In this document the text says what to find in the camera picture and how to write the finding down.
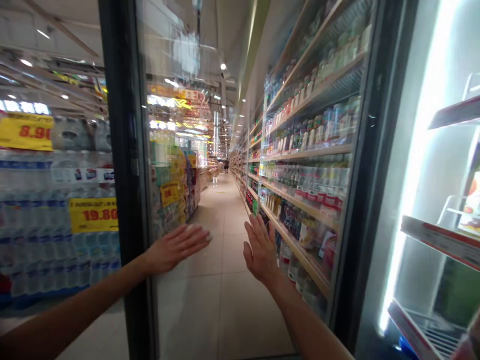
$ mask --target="right hand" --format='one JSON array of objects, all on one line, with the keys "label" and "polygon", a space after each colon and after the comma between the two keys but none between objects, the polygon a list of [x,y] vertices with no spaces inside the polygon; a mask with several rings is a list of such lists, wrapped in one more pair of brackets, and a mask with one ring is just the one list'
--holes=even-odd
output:
[{"label": "right hand", "polygon": [[260,215],[249,216],[251,225],[245,221],[248,242],[243,243],[243,257],[246,267],[253,276],[267,288],[273,285],[281,275],[277,266],[277,247],[275,245],[275,227],[270,222],[270,234],[267,232]]}]

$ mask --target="yellow sign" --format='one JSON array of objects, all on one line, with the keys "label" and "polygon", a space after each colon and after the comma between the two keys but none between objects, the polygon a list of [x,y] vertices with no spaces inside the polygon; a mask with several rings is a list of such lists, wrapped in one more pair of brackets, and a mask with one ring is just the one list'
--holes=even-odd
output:
[{"label": "yellow sign", "polygon": [[0,146],[53,151],[50,132],[53,118],[24,112],[8,112],[0,120]]},{"label": "yellow sign", "polygon": [[179,200],[179,183],[171,181],[160,186],[161,202],[163,207],[173,204]]},{"label": "yellow sign", "polygon": [[71,198],[68,201],[71,233],[118,231],[117,198]]}]

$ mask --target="human arm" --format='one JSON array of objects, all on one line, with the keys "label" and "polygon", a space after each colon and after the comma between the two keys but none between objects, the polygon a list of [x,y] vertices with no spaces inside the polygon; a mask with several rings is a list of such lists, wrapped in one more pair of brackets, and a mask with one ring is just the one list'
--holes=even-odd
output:
[{"label": "human arm", "polygon": [[96,318],[148,276],[205,248],[209,232],[182,225],[117,272],[0,337],[4,359],[55,359]]},{"label": "human arm", "polygon": [[265,285],[280,308],[286,325],[298,344],[302,359],[352,360],[352,355],[303,302],[297,290],[277,266],[273,223],[270,222],[268,233],[260,215],[250,215],[249,219],[251,225],[245,222],[245,229],[250,245],[243,243],[246,267]]}]

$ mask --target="stacked water bottles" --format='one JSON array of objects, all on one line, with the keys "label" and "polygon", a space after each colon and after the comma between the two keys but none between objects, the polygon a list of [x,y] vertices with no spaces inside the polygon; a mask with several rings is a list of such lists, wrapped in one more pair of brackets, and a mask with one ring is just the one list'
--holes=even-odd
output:
[{"label": "stacked water bottles", "polygon": [[118,232],[72,234],[68,209],[115,197],[108,124],[55,117],[51,138],[55,151],[0,149],[0,273],[12,297],[83,288],[121,266]]}]

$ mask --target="yellow price tag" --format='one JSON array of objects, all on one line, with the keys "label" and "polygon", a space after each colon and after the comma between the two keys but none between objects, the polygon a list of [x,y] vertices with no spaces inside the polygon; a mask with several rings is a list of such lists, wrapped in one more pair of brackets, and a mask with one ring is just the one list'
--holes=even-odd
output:
[{"label": "yellow price tag", "polygon": [[173,204],[179,200],[179,183],[171,181],[160,186],[161,202],[163,207]]},{"label": "yellow price tag", "polygon": [[118,231],[117,198],[71,198],[68,201],[71,233]]},{"label": "yellow price tag", "polygon": [[53,118],[23,112],[9,112],[0,120],[0,146],[53,151],[50,131]]}]

